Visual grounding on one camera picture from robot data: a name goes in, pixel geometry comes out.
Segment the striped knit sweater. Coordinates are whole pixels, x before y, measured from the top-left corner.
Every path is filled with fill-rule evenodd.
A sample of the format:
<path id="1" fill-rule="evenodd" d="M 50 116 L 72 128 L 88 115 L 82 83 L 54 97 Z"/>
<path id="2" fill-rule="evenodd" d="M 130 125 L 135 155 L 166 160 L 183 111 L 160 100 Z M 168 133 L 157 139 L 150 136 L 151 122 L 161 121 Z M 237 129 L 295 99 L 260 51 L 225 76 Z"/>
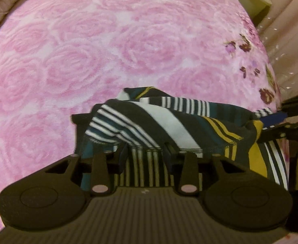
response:
<path id="1" fill-rule="evenodd" d="M 257 141 L 263 130 L 261 110 L 173 97 L 151 86 L 124 88 L 90 113 L 73 115 L 75 151 L 87 159 L 98 147 L 116 151 L 127 143 L 133 156 L 117 179 L 122 186 L 168 186 L 174 179 L 167 173 L 162 149 L 169 143 L 198 158 L 224 156 L 287 187 L 287 166 L 278 140 Z"/>

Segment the pink floral bed blanket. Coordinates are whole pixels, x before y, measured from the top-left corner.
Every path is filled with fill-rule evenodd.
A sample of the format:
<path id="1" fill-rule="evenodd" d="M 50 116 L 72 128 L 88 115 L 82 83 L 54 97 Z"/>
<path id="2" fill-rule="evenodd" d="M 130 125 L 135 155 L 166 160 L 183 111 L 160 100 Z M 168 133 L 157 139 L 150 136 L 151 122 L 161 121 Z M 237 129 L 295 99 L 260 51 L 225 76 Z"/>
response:
<path id="1" fill-rule="evenodd" d="M 281 102 L 238 0 L 19 0 L 0 25 L 0 191 L 73 151 L 72 114 L 143 86 L 251 111 Z"/>

